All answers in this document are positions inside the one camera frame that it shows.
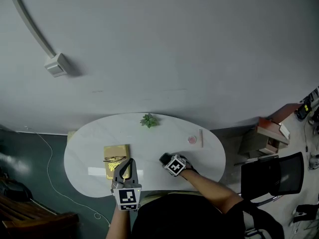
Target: succulent plant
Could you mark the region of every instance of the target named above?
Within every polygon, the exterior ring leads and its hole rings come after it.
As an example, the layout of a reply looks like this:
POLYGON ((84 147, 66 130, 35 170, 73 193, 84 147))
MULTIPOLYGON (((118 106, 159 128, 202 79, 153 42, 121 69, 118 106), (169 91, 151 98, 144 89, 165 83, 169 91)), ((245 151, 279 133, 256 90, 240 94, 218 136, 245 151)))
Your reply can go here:
POLYGON ((143 116, 143 119, 141 120, 142 125, 146 125, 148 128, 151 126, 156 126, 158 125, 158 121, 155 117, 153 117, 152 114, 145 114, 143 116))

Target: green floor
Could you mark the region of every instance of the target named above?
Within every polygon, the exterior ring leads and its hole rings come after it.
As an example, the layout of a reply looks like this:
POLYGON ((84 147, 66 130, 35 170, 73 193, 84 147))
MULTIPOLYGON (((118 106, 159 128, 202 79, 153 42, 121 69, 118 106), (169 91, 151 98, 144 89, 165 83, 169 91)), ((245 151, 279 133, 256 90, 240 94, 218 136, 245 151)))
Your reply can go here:
MULTIPOLYGON (((111 221, 115 206, 113 196, 89 198, 77 192, 69 182, 63 163, 67 137, 59 135, 42 135, 42 137, 53 148, 49 173, 54 187, 74 201, 97 210, 111 221)), ((59 213, 78 213, 80 218, 78 238, 105 238, 108 231, 105 219, 95 219, 94 212, 72 203, 52 189, 46 173, 51 151, 38 135, 0 130, 0 141, 4 146, 0 153, 0 166, 7 168, 10 178, 27 186, 33 198, 47 207, 59 213)), ((136 213, 131 214, 131 223, 135 216, 136 213)))

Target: white oval table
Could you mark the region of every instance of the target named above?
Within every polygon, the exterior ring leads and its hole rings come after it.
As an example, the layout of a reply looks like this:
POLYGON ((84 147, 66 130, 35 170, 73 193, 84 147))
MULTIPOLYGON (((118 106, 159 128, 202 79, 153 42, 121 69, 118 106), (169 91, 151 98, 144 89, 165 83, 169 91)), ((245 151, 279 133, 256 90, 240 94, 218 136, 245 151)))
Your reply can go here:
POLYGON ((120 114, 98 119, 74 133, 64 153, 66 175, 73 187, 89 197, 111 195, 111 180, 106 178, 104 146, 129 144, 136 161, 142 190, 195 190, 180 176, 165 171, 159 158, 165 152, 184 155, 203 176, 219 181, 225 170, 225 151, 210 131, 177 118, 154 115, 159 125, 141 126, 144 114, 120 114), (199 130, 203 132, 201 147, 199 130), (196 136, 195 144, 188 143, 196 136))

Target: pink round object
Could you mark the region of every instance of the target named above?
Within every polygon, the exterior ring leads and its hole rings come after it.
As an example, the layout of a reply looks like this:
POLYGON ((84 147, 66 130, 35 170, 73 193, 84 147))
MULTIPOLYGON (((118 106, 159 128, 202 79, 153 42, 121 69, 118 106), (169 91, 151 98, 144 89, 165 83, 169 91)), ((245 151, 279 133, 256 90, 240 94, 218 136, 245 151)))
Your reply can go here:
POLYGON ((188 142, 189 142, 190 144, 195 144, 195 143, 196 143, 196 136, 190 136, 190 137, 188 138, 188 142))

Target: black shirt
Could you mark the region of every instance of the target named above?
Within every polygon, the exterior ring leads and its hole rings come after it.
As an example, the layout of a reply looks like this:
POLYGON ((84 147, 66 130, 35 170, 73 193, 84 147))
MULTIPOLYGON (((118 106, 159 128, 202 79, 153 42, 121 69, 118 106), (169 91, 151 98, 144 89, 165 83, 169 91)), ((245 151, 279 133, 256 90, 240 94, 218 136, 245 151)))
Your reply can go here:
POLYGON ((266 230, 273 239, 283 239, 282 226, 250 201, 236 204, 222 214, 204 197, 169 194, 140 207, 132 237, 157 238, 244 238, 243 211, 254 220, 255 228, 266 230))

